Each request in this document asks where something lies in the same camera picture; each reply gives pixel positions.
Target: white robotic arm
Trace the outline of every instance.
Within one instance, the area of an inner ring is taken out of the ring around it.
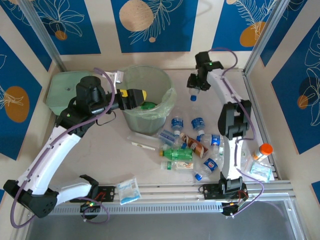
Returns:
[[[223,69],[214,69],[207,74],[207,82],[212,86],[216,94],[218,95],[220,102],[224,105],[227,103],[236,104],[237,102],[232,98],[227,86],[222,81],[222,74],[224,70]],[[229,80],[224,77],[225,82],[229,85],[230,89],[234,93],[234,95],[237,97],[237,99],[242,100],[242,98],[236,93],[236,91],[233,89],[231,84],[229,83]],[[237,171],[235,167],[235,150],[236,150],[236,142],[241,137],[233,137],[231,140],[227,138],[226,136],[223,136],[224,140],[224,162],[223,162],[223,168],[222,168],[222,175],[226,179],[238,179],[241,177],[241,174]],[[238,148],[237,148],[237,157],[236,159],[241,158],[241,149],[242,149],[243,142],[238,142]]]
[[[50,181],[66,155],[95,123],[97,115],[106,111],[109,114],[118,108],[136,108],[146,97],[146,92],[139,89],[117,90],[112,102],[112,94],[105,93],[98,77],[82,78],[76,86],[76,97],[61,112],[38,156],[18,180],[7,180],[3,189],[38,218],[47,216],[63,202],[79,197],[94,199],[99,183],[87,175],[59,186],[49,186]]]
[[[207,91],[212,87],[218,95],[223,107],[218,120],[218,129],[224,140],[224,162],[218,184],[209,191],[210,199],[221,199],[234,197],[240,190],[246,189],[242,175],[237,170],[241,159],[242,141],[240,141],[249,130],[249,120],[240,107],[242,104],[245,111],[250,115],[251,102],[243,100],[233,89],[228,79],[223,76],[224,70],[220,62],[212,62],[207,51],[199,52],[195,56],[197,74],[191,74],[187,87]]]

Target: clear plastic bag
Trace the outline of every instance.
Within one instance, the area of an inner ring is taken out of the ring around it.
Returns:
[[[270,177],[273,174],[272,168],[270,166],[261,164],[260,162],[253,160],[251,156],[247,159],[244,173],[251,176],[254,179],[266,183],[270,181]]]
[[[118,183],[116,188],[118,189],[120,205],[131,203],[141,198],[137,179],[135,177]]]
[[[152,109],[138,107],[126,110],[132,117],[141,117],[147,120],[165,118],[169,115],[177,100],[177,93],[173,82],[165,71],[148,65],[136,65],[122,69],[123,82],[117,88],[141,89],[146,91],[146,101],[155,103]]]
[[[139,107],[131,110],[126,110],[125,113],[135,117],[141,117],[143,119],[155,120],[159,118],[167,117],[177,100],[177,92],[174,88],[170,88],[162,97],[160,104],[157,104],[151,109],[140,109]]]

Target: orange bottle cap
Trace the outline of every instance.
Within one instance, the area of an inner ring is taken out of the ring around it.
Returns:
[[[260,153],[262,153],[263,155],[270,155],[274,151],[273,147],[268,143],[262,144],[259,150],[260,150]]]

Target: trash bin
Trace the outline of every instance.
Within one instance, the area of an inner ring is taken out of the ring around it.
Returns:
[[[155,103],[152,108],[137,107],[122,111],[124,118],[132,131],[153,135],[165,124],[176,103],[173,82],[163,70],[154,66],[131,66],[123,71],[123,82],[117,84],[117,89],[145,90],[146,102]]]

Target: orange circle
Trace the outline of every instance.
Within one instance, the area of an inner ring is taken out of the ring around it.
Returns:
[[[150,43],[154,43],[155,41],[156,41],[156,38],[155,38],[155,37],[152,36],[152,37],[149,38],[149,42],[150,42]]]
[[[16,123],[27,119],[30,103],[27,92],[19,86],[11,86],[5,91],[4,104],[6,115]]]
[[[264,21],[259,21],[254,25],[248,26],[241,33],[240,44],[244,47],[253,47],[264,29],[265,24],[266,23]]]
[[[259,150],[260,150],[260,153],[262,153],[263,155],[270,155],[274,151],[273,147],[268,143],[262,144]]]
[[[299,98],[298,98],[298,107],[300,109],[305,109],[306,107],[308,107],[308,98],[307,96],[305,95],[301,95]]]
[[[58,30],[54,33],[55,37],[61,41],[67,39],[67,34],[64,31]]]

